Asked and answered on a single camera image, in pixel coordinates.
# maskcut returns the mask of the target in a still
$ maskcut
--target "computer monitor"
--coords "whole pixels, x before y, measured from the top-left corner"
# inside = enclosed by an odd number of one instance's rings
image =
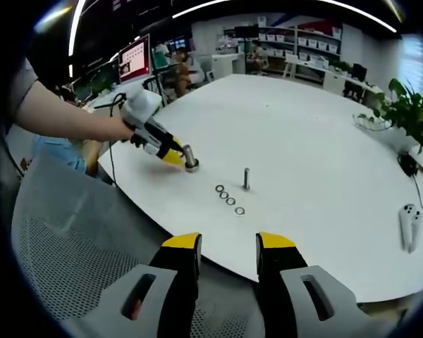
[[[118,59],[121,83],[148,77],[151,74],[149,35],[121,49]]]

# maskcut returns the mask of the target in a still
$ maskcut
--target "window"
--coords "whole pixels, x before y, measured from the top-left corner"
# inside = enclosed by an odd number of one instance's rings
[[[399,80],[415,92],[423,94],[423,38],[417,35],[403,37]]]

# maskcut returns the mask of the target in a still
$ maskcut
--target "blue clothing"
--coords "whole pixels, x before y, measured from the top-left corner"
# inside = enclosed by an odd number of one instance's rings
[[[42,149],[47,149],[50,155],[69,167],[86,173],[85,160],[67,139],[35,135],[33,139],[33,158]]]

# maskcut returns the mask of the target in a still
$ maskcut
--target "white controller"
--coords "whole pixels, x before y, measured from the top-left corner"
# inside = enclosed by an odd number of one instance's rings
[[[403,235],[403,248],[409,253],[412,253],[418,245],[422,212],[413,204],[407,204],[400,209],[399,214],[401,233]]]

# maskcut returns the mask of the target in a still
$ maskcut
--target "round table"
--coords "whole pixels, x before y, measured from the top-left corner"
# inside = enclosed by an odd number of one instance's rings
[[[398,222],[398,210],[419,199],[396,155],[354,126],[360,113],[369,109],[304,84],[225,77],[156,116],[191,145],[199,171],[118,142],[117,184],[171,234],[202,233],[202,254],[246,278],[257,281],[255,234],[266,231],[293,240],[308,265],[327,270],[358,302],[396,299],[423,289],[423,231],[406,253]],[[110,155],[99,162],[112,176]],[[236,205],[219,197],[218,184]]]

